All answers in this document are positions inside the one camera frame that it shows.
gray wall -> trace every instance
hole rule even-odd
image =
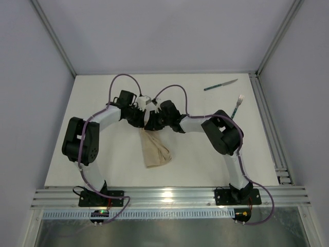
[[[13,247],[43,186],[73,78],[29,1],[0,1],[0,239]]]
[[[262,85],[297,184],[329,233],[329,2],[306,0],[265,68]]]
[[[256,70],[292,0],[39,0],[78,74]]]

fork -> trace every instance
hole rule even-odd
[[[244,97],[245,97],[245,96],[240,95],[239,98],[237,99],[237,102],[236,102],[236,106],[235,106],[234,112],[233,112],[233,114],[232,114],[232,116],[231,116],[232,119],[234,118],[234,116],[235,116],[235,114],[236,114],[236,111],[237,111],[238,107],[240,106],[240,104],[242,103],[242,100],[244,99]]]

beige cloth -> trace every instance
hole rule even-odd
[[[142,151],[147,168],[167,164],[171,160],[169,150],[163,145],[157,131],[141,129]]]

white table surface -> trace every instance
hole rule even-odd
[[[109,84],[114,76],[78,76],[66,109],[58,141],[51,160],[45,186],[76,186],[83,181],[76,166],[62,154],[61,148],[68,121],[86,118],[104,108]],[[154,97],[170,84],[182,85],[189,97],[191,115],[212,114],[219,109],[231,115],[240,94],[245,96],[235,122],[244,132],[243,159],[250,178],[265,186],[278,185],[275,167],[258,112],[248,74],[134,75],[144,95]],[[233,80],[238,81],[209,91],[203,88]],[[119,77],[112,99],[121,90],[138,94],[128,77]],[[184,113],[184,95],[173,87],[161,94]],[[172,160],[161,167],[146,168],[143,162],[140,130],[126,120],[117,122],[100,135],[97,162],[109,186],[227,186],[229,176],[223,157],[217,153],[204,133],[179,134],[166,127],[159,131]]]

green handle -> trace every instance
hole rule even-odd
[[[207,91],[207,90],[210,90],[210,89],[215,89],[216,87],[219,87],[221,86],[222,84],[218,84],[218,85],[215,85],[215,86],[210,86],[210,87],[207,87],[204,89],[204,91]]]
[[[235,116],[235,114],[236,114],[236,111],[237,111],[237,108],[234,109],[234,112],[233,112],[233,114],[232,114],[232,116],[231,116],[232,119],[234,118],[234,116]]]

